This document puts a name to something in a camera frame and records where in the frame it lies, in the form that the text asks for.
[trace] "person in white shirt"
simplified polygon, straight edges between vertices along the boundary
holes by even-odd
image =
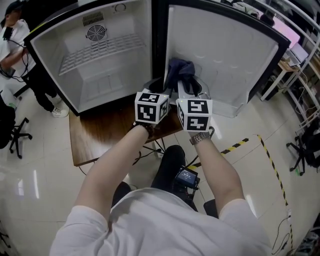
[[[152,131],[139,123],[95,162],[50,256],[269,255],[270,241],[244,198],[236,170],[208,134],[195,149],[218,218],[196,212],[176,194],[174,179],[186,164],[178,145],[164,153],[151,188],[129,192],[122,180]]]
[[[33,90],[38,103],[55,118],[64,118],[69,114],[68,109],[62,109],[53,105],[46,94],[53,98],[58,104],[61,98],[57,95],[55,88],[46,81],[46,71],[36,65],[34,59],[24,47],[24,39],[30,33],[27,23],[20,19],[22,3],[17,0],[9,4],[5,11],[4,27],[0,32],[0,65],[2,72],[9,68],[15,69],[18,78]],[[7,28],[12,28],[9,40],[4,38]]]

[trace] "forearm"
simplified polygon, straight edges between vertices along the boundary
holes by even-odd
[[[148,135],[144,127],[137,126],[102,155],[85,177],[75,204],[88,206],[107,219],[114,193],[128,174]]]
[[[24,50],[18,51],[14,54],[10,54],[8,57],[6,57],[3,61],[1,61],[1,66],[4,69],[11,68],[14,64],[16,64],[18,61],[21,60],[23,55],[25,55],[26,52]]]
[[[215,197],[215,204],[220,213],[224,205],[236,198],[244,199],[238,173],[221,155],[210,139],[204,139],[195,145],[202,169]]]

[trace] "floor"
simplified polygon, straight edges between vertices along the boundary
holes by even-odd
[[[57,230],[65,223],[85,175],[73,166],[69,119],[53,118],[27,91],[16,112],[17,122],[27,117],[26,130],[32,140],[24,140],[23,159],[2,150],[0,159],[0,220],[15,248],[22,256],[46,256]],[[235,118],[213,115],[213,142],[223,151],[237,142],[249,141],[225,155],[240,175],[245,197],[255,216],[266,229],[270,243],[277,236],[280,222],[292,212],[293,248],[296,248],[320,211],[320,174],[310,167],[304,176],[289,172],[296,160],[286,148],[293,142],[299,120],[287,99],[280,93],[270,101],[255,96]],[[260,135],[269,150],[282,180],[288,207],[272,165],[261,145]],[[190,162],[196,152],[189,135],[180,131],[164,138],[166,147],[179,144]],[[138,188],[151,184],[160,160],[153,154],[132,167],[125,178]],[[92,164],[82,166],[87,172]],[[203,204],[214,198],[203,170],[197,169],[201,183],[195,194],[198,211],[206,214]],[[277,249],[289,232],[285,221],[279,230]],[[279,255],[290,250],[290,242]]]

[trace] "wooden table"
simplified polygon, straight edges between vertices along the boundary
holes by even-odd
[[[266,97],[273,91],[273,89],[276,88],[276,86],[279,84],[279,82],[282,80],[282,78],[284,78],[286,73],[292,72],[292,75],[284,83],[284,85],[283,85],[284,88],[288,86],[290,81],[295,77],[295,75],[299,71],[299,67],[291,67],[291,66],[288,65],[287,62],[285,62],[283,60],[280,60],[278,62],[278,66],[282,69],[282,71],[279,74],[279,76],[276,78],[276,80],[271,84],[269,89],[262,95],[262,97],[260,98],[262,101],[264,101],[266,99]]]
[[[92,163],[120,141],[135,121],[135,95],[125,97],[91,110],[81,116],[69,114],[73,164],[76,167]],[[147,143],[182,130],[173,106],[155,129]]]

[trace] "fan vent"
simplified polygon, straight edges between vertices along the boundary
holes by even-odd
[[[89,26],[93,23],[101,22],[104,20],[104,16],[101,11],[95,12],[93,14],[84,16],[82,18],[83,26]]]
[[[106,35],[106,29],[101,25],[94,25],[88,29],[86,38],[91,41],[99,41],[103,39]]]

